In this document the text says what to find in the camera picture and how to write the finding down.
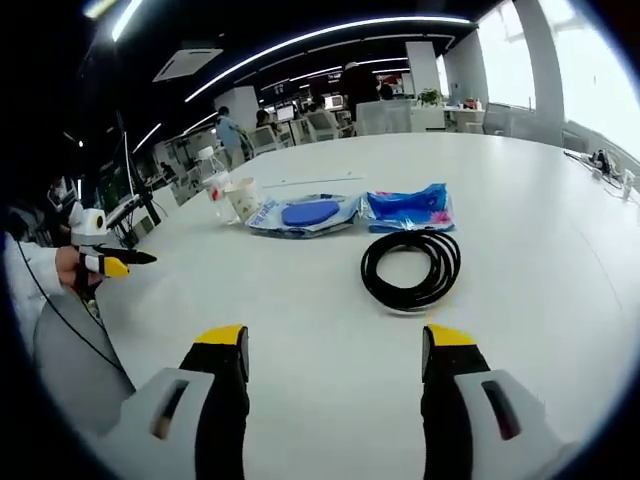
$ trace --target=computer monitor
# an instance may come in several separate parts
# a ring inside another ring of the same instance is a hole
[[[279,108],[277,110],[278,113],[278,121],[282,122],[285,120],[293,120],[293,105],[289,105],[288,107]]]

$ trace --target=hand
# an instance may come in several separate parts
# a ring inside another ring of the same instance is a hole
[[[73,247],[60,247],[56,251],[56,271],[61,285],[73,287],[76,282],[76,268],[80,265],[80,253]],[[89,272],[89,286],[102,281],[102,275]]]

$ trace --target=blue round object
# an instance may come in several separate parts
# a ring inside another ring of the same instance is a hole
[[[331,218],[340,210],[338,202],[327,200],[291,205],[282,211],[282,223],[289,227],[308,227]]]

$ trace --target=potted plant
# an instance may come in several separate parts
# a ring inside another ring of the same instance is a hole
[[[426,105],[438,105],[440,100],[442,100],[442,95],[440,91],[435,88],[425,88],[420,95],[418,95],[418,100],[424,107]]]

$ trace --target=coiled black cable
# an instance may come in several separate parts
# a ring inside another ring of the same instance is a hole
[[[378,276],[378,263],[387,253],[402,247],[424,252],[431,260],[425,279],[415,287],[400,288]],[[383,305],[406,312],[420,310],[442,298],[460,272],[460,248],[446,233],[435,230],[396,232],[373,242],[362,257],[364,286]]]

